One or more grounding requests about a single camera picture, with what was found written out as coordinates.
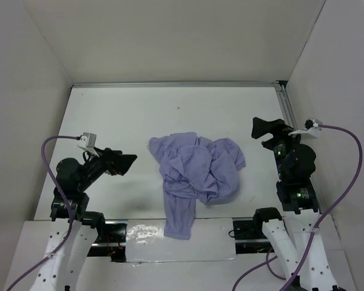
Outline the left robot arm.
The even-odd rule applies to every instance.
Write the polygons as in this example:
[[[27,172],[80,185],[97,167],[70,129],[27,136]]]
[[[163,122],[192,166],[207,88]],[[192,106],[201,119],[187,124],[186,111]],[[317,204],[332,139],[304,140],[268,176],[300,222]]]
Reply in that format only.
[[[92,244],[105,239],[108,229],[101,212],[87,210],[86,190],[103,174],[125,175],[136,159],[120,150],[94,148],[83,152],[83,162],[65,158],[57,164],[46,258],[32,290],[76,289]]]

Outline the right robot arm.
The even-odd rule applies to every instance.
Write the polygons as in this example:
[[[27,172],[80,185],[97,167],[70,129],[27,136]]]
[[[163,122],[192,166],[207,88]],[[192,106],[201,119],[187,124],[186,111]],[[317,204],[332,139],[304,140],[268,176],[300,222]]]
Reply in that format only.
[[[273,152],[279,180],[277,196],[282,205],[258,209],[252,229],[267,238],[280,263],[286,290],[341,290],[332,274],[319,228],[320,208],[310,177],[315,172],[316,154],[301,143],[301,133],[284,120],[252,120],[254,139],[271,134],[262,146]]]

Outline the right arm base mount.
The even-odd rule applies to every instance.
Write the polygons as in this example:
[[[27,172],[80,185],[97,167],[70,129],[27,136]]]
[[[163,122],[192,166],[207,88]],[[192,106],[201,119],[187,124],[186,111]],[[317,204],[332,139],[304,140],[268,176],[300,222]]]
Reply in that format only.
[[[235,241],[236,254],[267,253],[271,248],[269,240],[255,230],[252,219],[233,219],[232,223],[228,235]]]

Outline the lavender zip jacket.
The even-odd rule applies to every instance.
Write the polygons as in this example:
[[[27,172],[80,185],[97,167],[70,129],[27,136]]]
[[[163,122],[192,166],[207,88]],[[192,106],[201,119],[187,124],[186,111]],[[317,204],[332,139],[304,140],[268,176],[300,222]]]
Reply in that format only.
[[[229,138],[212,141],[195,132],[153,137],[148,149],[163,179],[164,235],[189,240],[197,202],[226,204],[236,196],[244,154]]]

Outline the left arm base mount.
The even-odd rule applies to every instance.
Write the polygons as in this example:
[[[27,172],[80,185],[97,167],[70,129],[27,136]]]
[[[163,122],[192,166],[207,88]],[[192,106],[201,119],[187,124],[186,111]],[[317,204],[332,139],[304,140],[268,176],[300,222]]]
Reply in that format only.
[[[107,220],[105,234],[92,244],[88,257],[108,257],[112,262],[126,262],[128,220]]]

